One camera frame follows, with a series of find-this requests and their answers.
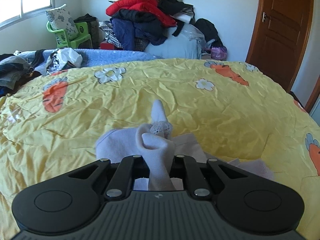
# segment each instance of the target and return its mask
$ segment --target window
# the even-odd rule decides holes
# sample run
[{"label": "window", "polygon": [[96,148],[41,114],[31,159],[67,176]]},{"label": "window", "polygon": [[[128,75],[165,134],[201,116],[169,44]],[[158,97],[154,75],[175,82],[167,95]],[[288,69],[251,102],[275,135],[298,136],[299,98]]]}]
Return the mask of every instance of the window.
[{"label": "window", "polygon": [[0,0],[0,28],[53,8],[53,0]]}]

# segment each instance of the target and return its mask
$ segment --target white flower print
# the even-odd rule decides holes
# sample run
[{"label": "white flower print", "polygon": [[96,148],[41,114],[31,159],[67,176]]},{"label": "white flower print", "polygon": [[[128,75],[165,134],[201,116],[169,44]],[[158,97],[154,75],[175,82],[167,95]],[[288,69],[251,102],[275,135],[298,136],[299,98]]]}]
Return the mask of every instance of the white flower print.
[{"label": "white flower print", "polygon": [[100,84],[104,84],[107,82],[114,82],[114,81],[119,81],[123,78],[121,74],[125,73],[126,69],[121,67],[109,67],[109,68],[104,68],[102,71],[98,71],[94,73],[94,76],[98,79],[98,82]]},{"label": "white flower print", "polygon": [[253,72],[253,71],[258,71],[258,68],[254,65],[251,65],[251,64],[248,64],[248,63],[245,63],[245,65],[247,66],[246,69]]},{"label": "white flower print", "polygon": [[20,119],[19,110],[15,109],[13,111],[10,111],[10,115],[7,117],[8,122],[15,123]]},{"label": "white flower print", "polygon": [[207,81],[203,78],[198,81],[195,81],[195,82],[197,83],[196,88],[198,88],[198,89],[205,89],[208,91],[212,91],[214,88],[214,84],[212,82]]}]

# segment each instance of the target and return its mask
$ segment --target blue blanket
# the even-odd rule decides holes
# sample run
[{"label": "blue blanket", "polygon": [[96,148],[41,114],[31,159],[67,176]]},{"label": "blue blanket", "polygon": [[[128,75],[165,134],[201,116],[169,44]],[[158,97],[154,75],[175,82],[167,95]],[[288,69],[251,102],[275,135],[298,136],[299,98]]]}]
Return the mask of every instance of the blue blanket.
[{"label": "blue blanket", "polygon": [[[140,51],[125,51],[125,50],[104,50],[104,49],[75,49],[82,58],[81,67],[94,67],[103,66],[114,63],[122,63],[129,61],[148,61],[159,59],[159,56],[153,56],[151,54]],[[50,54],[54,52],[53,49],[45,50],[43,52],[44,63],[36,67],[36,71],[39,71],[42,75],[46,76],[45,62]],[[35,51],[26,51],[19,54],[24,59],[29,59],[31,62],[35,57]]]}]

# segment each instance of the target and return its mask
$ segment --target carrot print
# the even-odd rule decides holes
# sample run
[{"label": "carrot print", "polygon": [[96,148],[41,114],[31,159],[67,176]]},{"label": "carrot print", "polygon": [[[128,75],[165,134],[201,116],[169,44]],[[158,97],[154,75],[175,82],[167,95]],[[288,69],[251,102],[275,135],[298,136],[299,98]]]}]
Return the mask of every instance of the carrot print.
[{"label": "carrot print", "polygon": [[311,133],[307,133],[306,147],[309,151],[310,158],[318,171],[320,176],[320,145],[317,140],[314,140]]},{"label": "carrot print", "polygon": [[224,65],[223,63],[206,62],[204,63],[206,67],[215,69],[218,74],[224,77],[231,78],[233,81],[238,82],[241,85],[249,86],[249,82],[245,81],[239,74],[233,72],[229,65]]},{"label": "carrot print", "polygon": [[56,78],[44,86],[43,105],[49,113],[58,112],[63,105],[64,96],[67,92],[68,78]]}]

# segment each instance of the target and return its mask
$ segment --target door frame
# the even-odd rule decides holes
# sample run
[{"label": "door frame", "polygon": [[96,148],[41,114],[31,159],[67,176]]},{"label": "door frame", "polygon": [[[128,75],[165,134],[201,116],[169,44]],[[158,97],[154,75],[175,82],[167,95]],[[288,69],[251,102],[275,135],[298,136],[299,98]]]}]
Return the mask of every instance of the door frame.
[{"label": "door frame", "polygon": [[318,81],[316,83],[316,86],[315,88],[313,89],[311,95],[310,95],[310,98],[305,106],[305,110],[310,113],[313,106],[315,105],[318,97],[319,97],[319,94],[320,94],[320,76],[318,77]]},{"label": "door frame", "polygon": [[[253,49],[254,49],[254,46],[255,46],[256,41],[257,41],[259,25],[262,22],[263,3],[264,3],[264,0],[259,0],[259,2],[258,2],[257,16],[256,16],[256,20],[255,20],[255,23],[254,23],[254,28],[253,28],[253,33],[252,33],[252,38],[251,38],[251,42],[250,42],[247,58],[245,60],[246,62],[250,62],[252,54],[253,54]],[[290,92],[290,90],[291,90],[291,88],[293,86],[293,83],[294,83],[294,81],[295,81],[295,79],[297,77],[298,71],[300,69],[300,66],[301,66],[301,63],[302,63],[302,60],[303,60],[303,57],[304,57],[304,53],[306,52],[308,39],[309,39],[309,35],[310,35],[310,30],[311,30],[311,24],[312,24],[313,4],[314,4],[314,0],[310,0],[310,11],[309,11],[308,24],[307,24],[307,32],[306,32],[306,36],[305,36],[304,41],[303,41],[301,54],[299,55],[298,64],[297,64],[296,69],[294,71],[294,74],[293,74],[293,77],[291,79],[290,85],[289,85],[289,87],[287,89],[287,92]]]}]

